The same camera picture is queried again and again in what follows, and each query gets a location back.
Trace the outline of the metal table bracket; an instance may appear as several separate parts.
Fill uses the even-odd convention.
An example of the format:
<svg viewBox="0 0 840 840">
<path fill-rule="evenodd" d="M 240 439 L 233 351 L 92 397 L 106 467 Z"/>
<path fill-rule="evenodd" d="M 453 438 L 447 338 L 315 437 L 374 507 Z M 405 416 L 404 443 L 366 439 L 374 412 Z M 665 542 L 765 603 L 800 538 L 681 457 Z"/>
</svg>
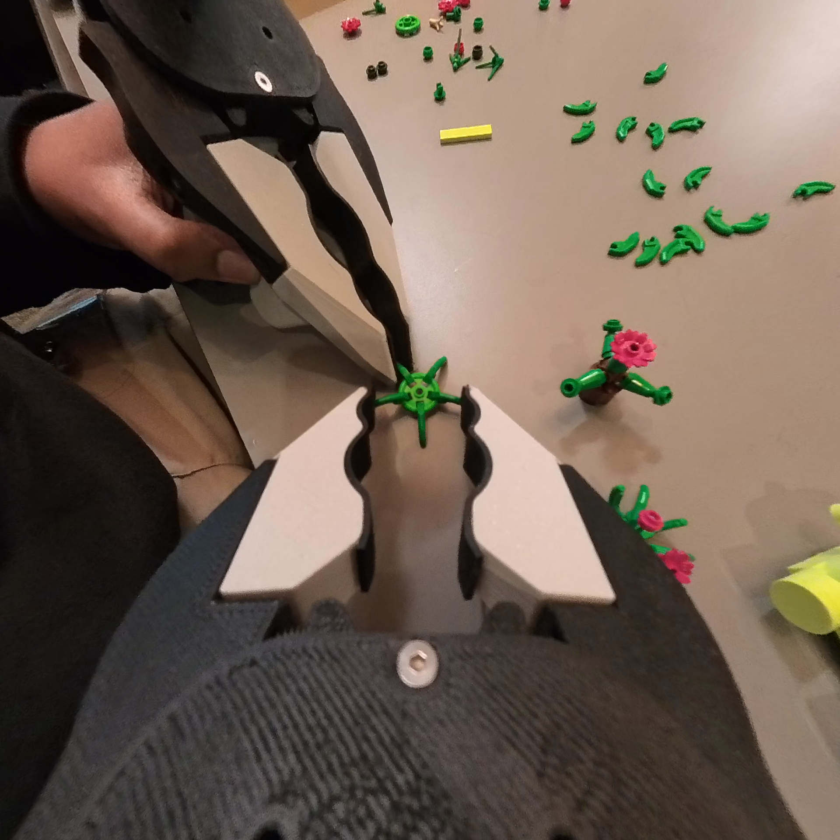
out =
<svg viewBox="0 0 840 840">
<path fill-rule="evenodd" d="M 103 290 L 73 290 L 49 305 L 2 318 L 1 334 L 58 371 L 75 375 L 86 352 L 113 334 Z"/>
</svg>

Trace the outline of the person's left hand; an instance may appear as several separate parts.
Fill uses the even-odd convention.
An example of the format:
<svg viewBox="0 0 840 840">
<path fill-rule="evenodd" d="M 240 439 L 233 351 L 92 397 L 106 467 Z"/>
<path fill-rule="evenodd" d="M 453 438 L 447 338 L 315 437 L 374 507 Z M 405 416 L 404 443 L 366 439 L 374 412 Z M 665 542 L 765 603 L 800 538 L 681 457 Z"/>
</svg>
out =
<svg viewBox="0 0 840 840">
<path fill-rule="evenodd" d="M 168 196 L 130 150 L 112 102 L 42 122 L 28 135 L 23 159 L 35 202 L 72 233 L 126 250 L 175 281 L 259 281 L 231 237 L 173 214 Z"/>
</svg>

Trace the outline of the green star-shaped toy stem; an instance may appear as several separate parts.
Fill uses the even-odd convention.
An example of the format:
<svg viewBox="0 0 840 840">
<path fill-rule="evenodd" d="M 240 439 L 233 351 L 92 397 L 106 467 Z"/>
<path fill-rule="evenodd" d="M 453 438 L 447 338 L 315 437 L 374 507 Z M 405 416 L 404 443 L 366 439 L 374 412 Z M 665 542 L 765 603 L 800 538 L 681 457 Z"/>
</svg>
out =
<svg viewBox="0 0 840 840">
<path fill-rule="evenodd" d="M 409 371 L 398 364 L 400 381 L 396 391 L 374 399 L 374 407 L 396 405 L 416 419 L 418 443 L 427 446 L 427 417 L 444 404 L 460 405 L 461 398 L 440 389 L 437 374 L 447 364 L 445 356 L 438 358 L 426 372 Z"/>
</svg>

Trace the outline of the person's tan pants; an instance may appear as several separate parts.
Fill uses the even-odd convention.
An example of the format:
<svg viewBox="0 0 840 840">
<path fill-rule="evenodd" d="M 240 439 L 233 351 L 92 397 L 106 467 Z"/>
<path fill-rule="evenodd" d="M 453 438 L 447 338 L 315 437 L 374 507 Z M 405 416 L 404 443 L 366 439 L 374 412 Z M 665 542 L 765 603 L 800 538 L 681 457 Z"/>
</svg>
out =
<svg viewBox="0 0 840 840">
<path fill-rule="evenodd" d="M 253 464 L 174 290 L 105 290 L 71 336 L 72 377 L 152 449 L 193 530 Z"/>
</svg>

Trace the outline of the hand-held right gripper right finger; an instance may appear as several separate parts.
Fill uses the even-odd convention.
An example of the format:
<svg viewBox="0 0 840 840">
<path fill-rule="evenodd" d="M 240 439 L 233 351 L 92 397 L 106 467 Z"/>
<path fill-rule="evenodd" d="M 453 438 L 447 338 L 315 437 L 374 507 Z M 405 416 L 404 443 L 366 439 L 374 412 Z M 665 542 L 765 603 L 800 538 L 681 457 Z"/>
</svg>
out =
<svg viewBox="0 0 840 840">
<path fill-rule="evenodd" d="M 578 602 L 615 592 L 560 462 L 481 390 L 460 397 L 470 482 L 458 545 L 458 584 L 484 607 Z"/>
</svg>

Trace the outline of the green toy bush pink flowers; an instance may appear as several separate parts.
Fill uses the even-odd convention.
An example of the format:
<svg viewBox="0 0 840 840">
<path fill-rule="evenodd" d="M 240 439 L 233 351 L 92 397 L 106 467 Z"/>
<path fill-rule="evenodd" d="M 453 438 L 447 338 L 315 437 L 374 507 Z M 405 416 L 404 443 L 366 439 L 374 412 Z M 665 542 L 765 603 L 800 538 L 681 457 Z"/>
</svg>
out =
<svg viewBox="0 0 840 840">
<path fill-rule="evenodd" d="M 679 583 L 689 584 L 695 568 L 694 557 L 680 549 L 651 542 L 651 539 L 657 534 L 684 528 L 688 525 L 688 520 L 684 518 L 664 519 L 656 510 L 650 508 L 648 506 L 650 491 L 646 485 L 639 487 L 635 502 L 627 511 L 622 510 L 624 496 L 625 486 L 616 485 L 611 489 L 607 503 L 626 524 L 643 538 L 646 545 L 655 552 Z"/>
</svg>

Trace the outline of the group of green toy leaves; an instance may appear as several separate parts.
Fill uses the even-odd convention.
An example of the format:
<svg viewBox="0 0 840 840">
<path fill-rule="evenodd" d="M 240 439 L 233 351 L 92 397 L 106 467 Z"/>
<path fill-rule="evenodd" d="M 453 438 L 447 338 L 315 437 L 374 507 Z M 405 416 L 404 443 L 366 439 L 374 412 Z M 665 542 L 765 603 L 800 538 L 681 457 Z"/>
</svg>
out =
<svg viewBox="0 0 840 840">
<path fill-rule="evenodd" d="M 644 84 L 654 85 L 655 83 L 659 83 L 665 78 L 667 70 L 668 64 L 666 62 L 649 70 L 644 75 Z M 582 102 L 565 103 L 562 106 L 562 111 L 570 116 L 591 117 L 596 111 L 596 101 L 586 99 Z M 652 151 L 657 151 L 663 145 L 666 133 L 696 133 L 704 128 L 705 125 L 706 120 L 692 115 L 672 121 L 667 128 L 660 122 L 650 122 L 645 129 L 645 133 L 650 140 Z M 616 140 L 624 143 L 630 132 L 635 130 L 637 126 L 637 117 L 635 115 L 627 115 L 616 126 Z M 596 124 L 594 120 L 588 119 L 583 121 L 580 129 L 571 135 L 570 142 L 572 144 L 580 144 L 588 141 L 595 135 L 595 129 Z M 700 189 L 711 172 L 712 167 L 708 165 L 699 166 L 689 171 L 682 182 L 685 190 L 691 192 Z M 645 194 L 649 197 L 656 200 L 665 197 L 667 185 L 657 178 L 652 169 L 646 169 L 640 179 L 640 183 Z M 831 194 L 836 189 L 837 184 L 833 182 L 803 182 L 797 185 L 791 197 L 797 200 L 807 200 L 813 196 Z M 757 234 L 769 225 L 770 219 L 770 213 L 753 213 L 749 218 L 730 223 L 724 218 L 722 209 L 712 205 L 703 214 L 702 223 L 713 234 L 729 238 L 734 235 L 747 236 Z M 625 239 L 613 241 L 607 250 L 607 254 L 615 258 L 625 257 L 631 255 L 639 247 L 641 251 L 635 258 L 635 267 L 648 266 L 655 259 L 658 260 L 660 265 L 666 266 L 677 256 L 688 253 L 703 253 L 706 249 L 706 240 L 697 227 L 691 224 L 678 224 L 673 227 L 672 239 L 664 245 L 655 235 L 642 240 L 639 232 L 633 232 L 625 237 Z"/>
</svg>

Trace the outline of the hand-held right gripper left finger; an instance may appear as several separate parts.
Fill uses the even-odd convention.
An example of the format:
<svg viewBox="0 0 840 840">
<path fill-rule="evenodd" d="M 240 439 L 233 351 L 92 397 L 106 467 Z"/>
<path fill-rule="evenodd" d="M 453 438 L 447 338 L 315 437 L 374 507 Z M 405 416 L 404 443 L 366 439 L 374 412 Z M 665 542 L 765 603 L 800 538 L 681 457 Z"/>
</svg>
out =
<svg viewBox="0 0 840 840">
<path fill-rule="evenodd" d="M 375 572 L 371 467 L 375 394 L 358 388 L 285 447 L 221 583 L 228 601 L 284 599 L 308 611 L 368 592 Z"/>
</svg>

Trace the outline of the person's left forearm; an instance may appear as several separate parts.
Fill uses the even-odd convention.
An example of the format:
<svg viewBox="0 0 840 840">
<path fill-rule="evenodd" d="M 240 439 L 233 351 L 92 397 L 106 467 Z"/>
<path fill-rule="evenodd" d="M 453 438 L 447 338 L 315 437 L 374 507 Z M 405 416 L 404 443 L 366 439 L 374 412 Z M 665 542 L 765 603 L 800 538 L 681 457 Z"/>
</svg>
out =
<svg viewBox="0 0 840 840">
<path fill-rule="evenodd" d="M 148 292 L 172 280 L 124 250 L 94 245 L 60 226 L 35 202 L 25 181 L 24 147 L 48 119 L 89 99 L 63 90 L 1 99 L 1 313 L 45 306 L 76 288 Z"/>
</svg>

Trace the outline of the person's black jacket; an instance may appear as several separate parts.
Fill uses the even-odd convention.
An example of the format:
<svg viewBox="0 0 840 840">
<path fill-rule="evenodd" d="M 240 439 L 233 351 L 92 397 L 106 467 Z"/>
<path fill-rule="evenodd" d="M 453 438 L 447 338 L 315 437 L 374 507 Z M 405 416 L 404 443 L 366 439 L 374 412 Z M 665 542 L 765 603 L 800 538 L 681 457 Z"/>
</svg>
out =
<svg viewBox="0 0 840 840">
<path fill-rule="evenodd" d="M 2 336 L 1 831 L 44 787 L 111 635 L 180 538 L 142 439 Z"/>
</svg>

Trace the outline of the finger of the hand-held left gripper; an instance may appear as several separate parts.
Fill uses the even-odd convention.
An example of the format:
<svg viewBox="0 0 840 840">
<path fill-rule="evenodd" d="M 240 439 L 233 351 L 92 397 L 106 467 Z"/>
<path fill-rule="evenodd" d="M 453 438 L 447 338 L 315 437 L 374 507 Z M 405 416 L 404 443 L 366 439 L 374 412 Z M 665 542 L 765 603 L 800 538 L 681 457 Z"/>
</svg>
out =
<svg viewBox="0 0 840 840">
<path fill-rule="evenodd" d="M 338 246 L 365 309 L 383 327 L 395 369 L 413 367 L 406 294 L 392 223 L 343 133 L 311 145 L 307 189 L 321 226 Z"/>
<path fill-rule="evenodd" d="M 307 189 L 311 145 L 296 164 L 246 140 L 209 147 L 287 262 L 251 291 L 259 315 L 284 330 L 308 324 L 369 375 L 396 383 L 383 327 L 357 296 L 338 246 L 321 226 Z"/>
</svg>

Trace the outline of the grey table leg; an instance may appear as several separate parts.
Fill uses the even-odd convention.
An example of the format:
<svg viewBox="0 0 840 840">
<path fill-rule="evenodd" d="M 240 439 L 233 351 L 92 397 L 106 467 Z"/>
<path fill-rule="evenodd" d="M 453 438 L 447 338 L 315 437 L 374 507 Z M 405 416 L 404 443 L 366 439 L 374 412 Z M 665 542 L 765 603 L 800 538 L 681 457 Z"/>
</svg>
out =
<svg viewBox="0 0 840 840">
<path fill-rule="evenodd" d="M 200 344 L 227 412 L 254 466 L 277 452 L 271 429 L 272 331 L 258 315 L 246 287 L 212 281 L 178 285 L 176 292 Z"/>
</svg>

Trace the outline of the lime green toy planter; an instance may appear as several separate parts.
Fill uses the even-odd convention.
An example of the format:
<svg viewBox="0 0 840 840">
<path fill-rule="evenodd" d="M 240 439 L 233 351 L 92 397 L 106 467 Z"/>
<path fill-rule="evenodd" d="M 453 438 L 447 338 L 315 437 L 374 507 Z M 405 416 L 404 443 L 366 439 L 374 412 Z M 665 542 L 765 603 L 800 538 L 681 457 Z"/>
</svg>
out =
<svg viewBox="0 0 840 840">
<path fill-rule="evenodd" d="M 775 609 L 813 635 L 839 635 L 839 546 L 795 563 L 770 586 Z"/>
</svg>

